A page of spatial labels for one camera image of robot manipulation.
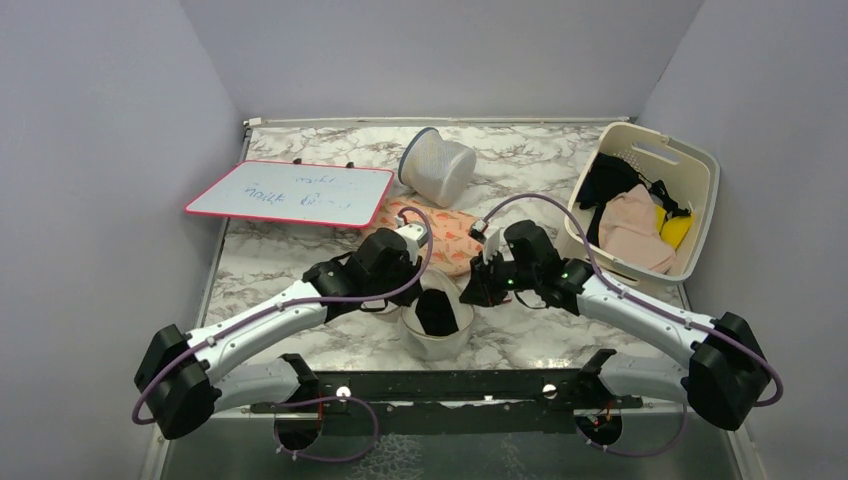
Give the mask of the black bra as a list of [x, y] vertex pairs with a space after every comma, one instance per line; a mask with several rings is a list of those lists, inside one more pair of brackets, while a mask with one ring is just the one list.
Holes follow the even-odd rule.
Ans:
[[459, 331], [450, 299], [442, 290], [424, 290], [414, 311], [423, 333], [427, 336], [447, 337]]

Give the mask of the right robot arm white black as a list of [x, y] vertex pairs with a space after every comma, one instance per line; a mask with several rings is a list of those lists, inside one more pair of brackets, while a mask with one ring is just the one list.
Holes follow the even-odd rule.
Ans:
[[684, 404], [715, 427], [734, 431], [756, 406], [773, 376], [747, 321], [677, 308], [597, 273], [585, 259], [559, 255], [530, 220], [508, 227], [511, 256], [489, 239], [470, 262], [464, 304], [495, 307], [508, 294], [535, 293], [556, 308], [618, 328], [662, 352], [643, 358], [607, 349], [581, 369], [579, 398], [600, 407], [616, 397], [649, 397]]

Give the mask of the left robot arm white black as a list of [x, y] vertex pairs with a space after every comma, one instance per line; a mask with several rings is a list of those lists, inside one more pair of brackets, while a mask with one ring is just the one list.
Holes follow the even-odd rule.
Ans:
[[428, 262], [420, 251], [431, 246], [420, 223], [380, 228], [357, 250], [313, 265], [281, 293], [229, 320], [190, 332], [161, 328], [134, 376], [140, 397], [133, 422], [154, 424], [174, 440], [239, 406], [280, 401], [290, 410], [306, 408], [317, 379], [300, 356], [256, 365], [249, 359], [369, 303], [410, 305]]

